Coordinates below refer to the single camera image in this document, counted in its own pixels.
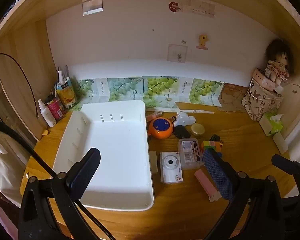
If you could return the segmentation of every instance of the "metal screw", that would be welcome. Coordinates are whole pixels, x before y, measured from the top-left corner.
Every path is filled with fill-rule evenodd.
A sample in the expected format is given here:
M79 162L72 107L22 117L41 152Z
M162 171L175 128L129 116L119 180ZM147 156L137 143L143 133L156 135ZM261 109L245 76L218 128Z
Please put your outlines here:
M240 178L246 178L247 177L247 174L245 174L243 171L239 171L238 172L238 176L240 177Z
M274 178L274 176L268 176L268 179L269 179L269 181L271 181L271 182L274 182L275 181L275 178Z
M58 179L64 179L66 177L66 173L65 172L60 172L58 175L57 175Z
M35 177L35 176L32 176L32 177L30 177L30 179L29 179L29 182L30 182L30 183L33 183L33 182L35 182L35 179L36 179L36 177Z

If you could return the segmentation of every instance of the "doll hair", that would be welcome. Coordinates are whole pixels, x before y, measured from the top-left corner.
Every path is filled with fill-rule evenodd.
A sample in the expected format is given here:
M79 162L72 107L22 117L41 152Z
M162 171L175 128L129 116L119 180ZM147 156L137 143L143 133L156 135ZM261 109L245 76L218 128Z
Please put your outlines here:
M291 50L288 47L288 45L285 44L280 39L274 39L267 47L267 49L266 49L267 62L269 60L275 60L276 56L278 54L281 55L284 52L287 54L287 57L288 57L288 65L286 66L287 71L289 74L293 74L293 72L294 72L294 70L293 70L293 55L292 55Z

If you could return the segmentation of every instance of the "wooden tabletop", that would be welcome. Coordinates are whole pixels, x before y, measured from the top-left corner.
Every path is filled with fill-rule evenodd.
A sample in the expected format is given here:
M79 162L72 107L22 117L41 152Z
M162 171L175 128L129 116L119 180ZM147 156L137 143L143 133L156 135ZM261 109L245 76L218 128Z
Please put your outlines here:
M245 171L251 178L264 179L273 175L278 183L281 196L285 196L295 185L292 176L272 166L271 157L279 151L271 137L267 137L258 122L252 121L246 113L222 112L213 106L178 104L181 109L204 109L214 114L190 114L197 123L205 127L205 134L198 138L209 140L217 134L224 141L223 160L229 162L236 171ZM164 113L170 117L173 113ZM50 166L53 162L71 113L59 121L50 133L38 142L34 150ZM149 150L160 152L177 151L178 139L171 135L168 139L149 140ZM154 205L144 212L113 212L89 208L90 212L117 239L202 239L228 205L228 201L220 199L211 203L207 194L194 176L195 170L185 170L183 182L163 184L159 172L153 175ZM20 192L23 195L27 178L36 176L48 179L48 173L31 157L22 180ZM51 205L58 222L64 221L56 203ZM101 238L108 237L84 216L90 226Z

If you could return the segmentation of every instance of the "white tray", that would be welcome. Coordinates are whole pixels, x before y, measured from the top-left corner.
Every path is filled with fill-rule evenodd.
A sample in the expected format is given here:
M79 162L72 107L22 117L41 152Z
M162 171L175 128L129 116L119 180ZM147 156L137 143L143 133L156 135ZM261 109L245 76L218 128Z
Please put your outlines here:
M73 112L53 170L68 172L91 147L101 163L81 202L86 207L143 211L154 203L145 104L141 100L83 105Z

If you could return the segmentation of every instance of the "orange and blue round object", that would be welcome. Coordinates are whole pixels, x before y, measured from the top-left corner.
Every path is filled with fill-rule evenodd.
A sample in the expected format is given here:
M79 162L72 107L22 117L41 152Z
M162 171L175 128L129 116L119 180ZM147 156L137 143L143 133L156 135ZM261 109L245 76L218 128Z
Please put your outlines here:
M173 124L169 119L157 117L149 125L149 134L157 139L168 138L173 132Z

